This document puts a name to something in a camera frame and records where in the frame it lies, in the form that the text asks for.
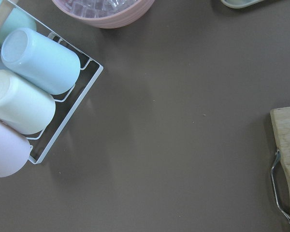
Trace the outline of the mint green cup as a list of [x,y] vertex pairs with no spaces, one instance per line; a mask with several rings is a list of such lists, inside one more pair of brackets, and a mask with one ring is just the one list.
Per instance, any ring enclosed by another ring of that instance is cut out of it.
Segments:
[[34,31],[36,31],[37,29],[35,20],[31,16],[27,15],[20,9],[14,7],[9,17],[6,19],[6,21],[0,28],[0,47],[2,47],[2,44],[6,39],[6,37],[11,32],[19,28],[29,28]]

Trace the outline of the pink bowl with ice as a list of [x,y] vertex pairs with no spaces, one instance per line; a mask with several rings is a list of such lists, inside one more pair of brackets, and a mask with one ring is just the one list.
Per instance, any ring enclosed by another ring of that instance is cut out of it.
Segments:
[[127,26],[142,17],[153,0],[54,0],[65,14],[101,29]]

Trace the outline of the white cup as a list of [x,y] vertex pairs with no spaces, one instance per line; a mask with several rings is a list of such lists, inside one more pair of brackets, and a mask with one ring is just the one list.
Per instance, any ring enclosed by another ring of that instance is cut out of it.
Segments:
[[44,130],[55,115],[53,97],[19,75],[0,70],[0,119],[21,134]]

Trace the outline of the pink cup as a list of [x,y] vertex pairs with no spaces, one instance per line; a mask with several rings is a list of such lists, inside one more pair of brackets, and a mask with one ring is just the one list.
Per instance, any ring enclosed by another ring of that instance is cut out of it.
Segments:
[[0,177],[18,172],[27,162],[30,151],[26,137],[0,122]]

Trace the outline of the wooden stick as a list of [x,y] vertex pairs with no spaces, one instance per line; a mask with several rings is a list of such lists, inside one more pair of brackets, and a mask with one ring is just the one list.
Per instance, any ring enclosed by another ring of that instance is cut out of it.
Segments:
[[0,28],[9,17],[10,13],[14,9],[14,5],[17,4],[17,0],[3,0],[0,4]]

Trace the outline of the light blue cup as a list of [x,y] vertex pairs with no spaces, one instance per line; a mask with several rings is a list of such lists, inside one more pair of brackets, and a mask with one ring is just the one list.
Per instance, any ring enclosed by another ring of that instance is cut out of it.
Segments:
[[76,53],[29,28],[12,31],[0,55],[8,69],[52,95],[71,89],[80,74]]

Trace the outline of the cream serving tray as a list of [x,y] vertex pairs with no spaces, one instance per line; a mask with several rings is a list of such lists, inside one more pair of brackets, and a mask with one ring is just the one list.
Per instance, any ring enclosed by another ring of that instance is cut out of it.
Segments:
[[225,6],[232,9],[242,9],[256,3],[262,2],[263,0],[220,0]]

